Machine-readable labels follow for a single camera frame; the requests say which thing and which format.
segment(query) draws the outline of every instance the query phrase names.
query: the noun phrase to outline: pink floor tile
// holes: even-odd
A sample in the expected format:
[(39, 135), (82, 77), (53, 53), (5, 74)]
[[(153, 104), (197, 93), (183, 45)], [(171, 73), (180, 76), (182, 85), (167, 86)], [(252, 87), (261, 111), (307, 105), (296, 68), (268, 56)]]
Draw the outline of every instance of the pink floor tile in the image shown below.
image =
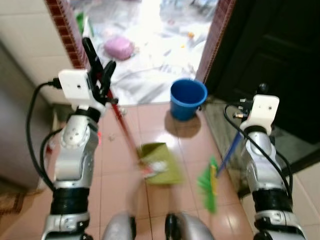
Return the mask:
[[(192, 193), (195, 199), (197, 209), (203, 209), (203, 196), (199, 193), (197, 181), (198, 177), (203, 174), (205, 168), (208, 167), (208, 162), (188, 162), (186, 169), (190, 179)], [(231, 180), (227, 172), (223, 172), (217, 180), (217, 197), (216, 204), (218, 206), (237, 204), (239, 203), (238, 196), (232, 186)]]
[[(139, 120), (138, 120), (138, 108), (136, 106), (125, 107), (126, 114), (124, 115), (125, 122), (128, 129), (132, 134), (139, 132)], [(105, 115), (100, 120), (102, 125), (101, 132), (104, 138), (110, 135), (124, 135), (120, 126), (119, 120), (117, 120), (113, 109), (108, 108)]]
[(175, 119), (173, 122), (176, 129), (207, 125), (205, 114), (201, 111), (197, 111), (195, 116), (188, 121), (179, 121)]
[(101, 184), (101, 226), (123, 211), (137, 219), (149, 217), (146, 185), (138, 170), (104, 175)]
[(92, 179), (92, 184), (89, 193), (88, 211), (90, 213), (89, 227), (100, 226), (100, 204), (101, 204), (101, 177), (95, 176)]
[(48, 189), (43, 193), (25, 197), (19, 214), (0, 218), (0, 238), (8, 240), (41, 236), (51, 201), (52, 193)]
[(171, 134), (166, 130), (158, 130), (145, 132), (141, 134), (142, 144), (147, 143), (166, 143), (169, 150), (174, 153), (175, 157), (179, 161), (183, 161), (182, 152), (179, 145), (179, 139), (175, 134)]
[(139, 126), (142, 133), (149, 131), (175, 129), (174, 119), (170, 114), (170, 105), (149, 104), (138, 106)]
[(216, 214), (210, 214), (206, 209), (198, 210), (199, 218), (210, 229), (214, 239), (234, 239), (227, 211), (227, 206), (219, 207)]
[[(133, 135), (136, 147), (141, 145), (140, 136)], [(135, 169), (137, 156), (129, 148), (126, 137), (117, 135), (113, 140), (103, 138), (102, 174), (125, 172)]]
[(151, 217), (196, 210), (188, 179), (176, 185), (147, 185), (147, 194)]
[(220, 153), (206, 125), (177, 130), (185, 162), (209, 161), (211, 156), (220, 159)]
[[(187, 214), (198, 217), (197, 211), (187, 211)], [(166, 216), (156, 216), (151, 218), (152, 239), (153, 240), (165, 240), (165, 221)]]
[(100, 239), (100, 226), (88, 227), (85, 230), (85, 233), (88, 235), (91, 235), (93, 237), (93, 240), (99, 240)]
[(103, 144), (102, 142), (96, 147), (94, 152), (93, 176), (100, 177), (102, 174), (102, 158), (103, 158)]
[(228, 205), (227, 213), (233, 234), (235, 236), (250, 235), (252, 239), (252, 229), (242, 205), (240, 203)]
[(136, 237), (135, 240), (151, 240), (151, 225), (150, 219), (136, 220)]

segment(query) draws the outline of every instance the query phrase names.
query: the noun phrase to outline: pink object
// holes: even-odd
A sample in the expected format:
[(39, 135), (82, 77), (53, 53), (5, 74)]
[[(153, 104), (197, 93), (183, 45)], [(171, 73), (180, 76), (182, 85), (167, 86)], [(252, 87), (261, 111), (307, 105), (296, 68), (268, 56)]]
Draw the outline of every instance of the pink object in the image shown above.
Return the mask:
[(104, 50), (116, 59), (126, 60), (133, 53), (134, 45), (127, 38), (116, 36), (104, 44)]

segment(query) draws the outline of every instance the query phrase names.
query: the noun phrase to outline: blue bucket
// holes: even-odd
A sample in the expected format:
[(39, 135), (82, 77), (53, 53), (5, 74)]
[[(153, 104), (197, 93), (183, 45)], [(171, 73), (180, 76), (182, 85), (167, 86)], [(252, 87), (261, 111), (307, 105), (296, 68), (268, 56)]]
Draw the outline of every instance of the blue bucket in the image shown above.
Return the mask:
[(206, 86), (197, 80), (179, 79), (171, 86), (171, 114), (180, 121), (190, 120), (208, 96)]

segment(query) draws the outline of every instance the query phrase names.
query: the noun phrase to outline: broom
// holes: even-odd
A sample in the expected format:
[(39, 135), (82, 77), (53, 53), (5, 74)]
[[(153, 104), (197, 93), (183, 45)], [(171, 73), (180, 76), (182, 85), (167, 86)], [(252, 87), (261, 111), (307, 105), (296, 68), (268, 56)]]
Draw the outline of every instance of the broom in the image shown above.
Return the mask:
[(204, 207), (210, 212), (217, 211), (217, 177), (218, 164), (214, 157), (211, 157), (209, 166), (206, 167), (203, 174), (197, 178), (197, 184), (203, 194)]

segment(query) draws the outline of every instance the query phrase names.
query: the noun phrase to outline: dustpan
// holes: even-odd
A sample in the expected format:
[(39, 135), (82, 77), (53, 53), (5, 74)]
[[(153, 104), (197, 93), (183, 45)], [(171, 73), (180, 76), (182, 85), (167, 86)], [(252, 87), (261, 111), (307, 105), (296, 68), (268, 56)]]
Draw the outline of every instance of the dustpan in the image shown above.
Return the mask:
[(173, 185), (180, 184), (184, 181), (183, 174), (179, 168), (176, 158), (168, 149), (166, 143), (147, 143), (141, 145), (137, 150), (140, 160), (143, 164), (151, 164), (156, 162), (165, 162), (166, 170), (157, 173), (155, 176), (145, 179), (147, 184), (151, 185)]

